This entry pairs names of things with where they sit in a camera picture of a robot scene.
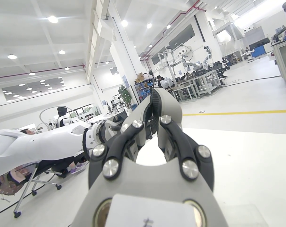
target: chair leg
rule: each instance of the chair leg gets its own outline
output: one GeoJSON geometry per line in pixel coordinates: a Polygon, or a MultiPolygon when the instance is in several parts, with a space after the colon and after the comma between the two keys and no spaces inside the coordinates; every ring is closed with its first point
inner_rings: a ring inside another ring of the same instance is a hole
{"type": "Polygon", "coordinates": [[[39,183],[39,184],[44,184],[44,185],[54,185],[54,186],[57,186],[57,184],[55,184],[55,183],[50,183],[50,182],[46,182],[46,181],[42,181],[42,180],[38,180],[38,179],[33,179],[33,182],[39,183]]]}
{"type": "Polygon", "coordinates": [[[35,183],[34,183],[33,188],[32,188],[32,192],[35,190],[36,185],[37,185],[37,182],[35,182],[35,183]]]}
{"type": "Polygon", "coordinates": [[[21,197],[20,197],[20,199],[19,199],[19,201],[18,201],[18,203],[17,203],[17,205],[16,205],[16,207],[15,207],[15,209],[14,209],[15,218],[17,218],[17,217],[19,217],[19,216],[21,215],[21,213],[18,212],[19,206],[20,206],[20,204],[21,204],[21,202],[22,202],[22,200],[23,200],[23,198],[24,198],[25,193],[27,192],[27,189],[28,189],[29,186],[30,186],[30,183],[31,183],[32,180],[33,180],[33,177],[34,177],[34,175],[35,175],[37,169],[38,169],[38,167],[36,167],[35,170],[34,170],[34,172],[32,173],[32,175],[31,175],[29,181],[27,182],[27,185],[25,186],[25,189],[24,189],[24,191],[23,191],[23,193],[22,193],[22,195],[21,195],[21,197]]]}

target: black cable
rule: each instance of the black cable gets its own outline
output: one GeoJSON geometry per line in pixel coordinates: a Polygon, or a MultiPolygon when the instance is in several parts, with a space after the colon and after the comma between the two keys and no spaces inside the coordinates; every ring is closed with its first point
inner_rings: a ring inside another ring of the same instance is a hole
{"type": "MultiPolygon", "coordinates": [[[[277,78],[277,77],[280,77],[280,75],[272,76],[272,77],[266,77],[266,78],[259,78],[259,79],[254,79],[254,80],[265,80],[265,79],[271,79],[271,78],[277,78]]],[[[242,84],[242,83],[246,83],[246,82],[250,82],[250,81],[254,81],[254,80],[247,80],[247,81],[243,81],[243,82],[240,82],[240,83],[235,83],[235,84],[231,84],[231,85],[223,86],[223,87],[230,87],[230,86],[234,86],[234,85],[238,85],[238,84],[242,84]]]]}
{"type": "MultiPolygon", "coordinates": [[[[44,187],[44,186],[45,186],[45,185],[40,186],[40,187],[39,187],[38,189],[36,189],[35,191],[41,189],[41,188],[44,187]]],[[[7,208],[1,210],[0,213],[6,211],[7,209],[10,209],[12,206],[14,206],[15,204],[17,204],[18,202],[19,202],[19,200],[18,200],[17,202],[13,203],[12,205],[8,206],[7,208]]]]}

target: purple sneaker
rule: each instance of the purple sneaker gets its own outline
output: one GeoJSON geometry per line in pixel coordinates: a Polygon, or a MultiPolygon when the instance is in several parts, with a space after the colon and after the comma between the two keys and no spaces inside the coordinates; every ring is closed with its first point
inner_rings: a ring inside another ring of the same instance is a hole
{"type": "Polygon", "coordinates": [[[70,170],[70,173],[75,174],[77,172],[83,171],[84,169],[85,169],[85,166],[76,166],[76,168],[70,170]]]}

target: white pillar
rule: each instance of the white pillar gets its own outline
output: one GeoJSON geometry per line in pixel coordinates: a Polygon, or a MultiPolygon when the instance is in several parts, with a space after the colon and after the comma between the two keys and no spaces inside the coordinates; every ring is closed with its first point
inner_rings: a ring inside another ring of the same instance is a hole
{"type": "Polygon", "coordinates": [[[212,52],[212,61],[213,62],[217,62],[217,61],[221,61],[223,54],[221,51],[221,48],[219,46],[219,42],[217,41],[217,39],[214,37],[213,32],[211,31],[211,27],[208,23],[207,17],[205,12],[203,11],[199,11],[196,13],[196,17],[197,20],[199,22],[202,34],[204,36],[205,39],[205,45],[208,45],[211,49],[212,52]]]}
{"type": "Polygon", "coordinates": [[[112,45],[110,47],[110,53],[114,59],[116,67],[124,83],[129,84],[128,88],[133,102],[137,103],[135,98],[138,98],[138,94],[134,87],[135,79],[138,77],[138,73],[145,73],[146,69],[142,66],[138,53],[134,48],[134,45],[129,41],[124,27],[121,24],[120,16],[117,12],[115,4],[110,1],[108,12],[113,21],[114,35],[112,45]]]}

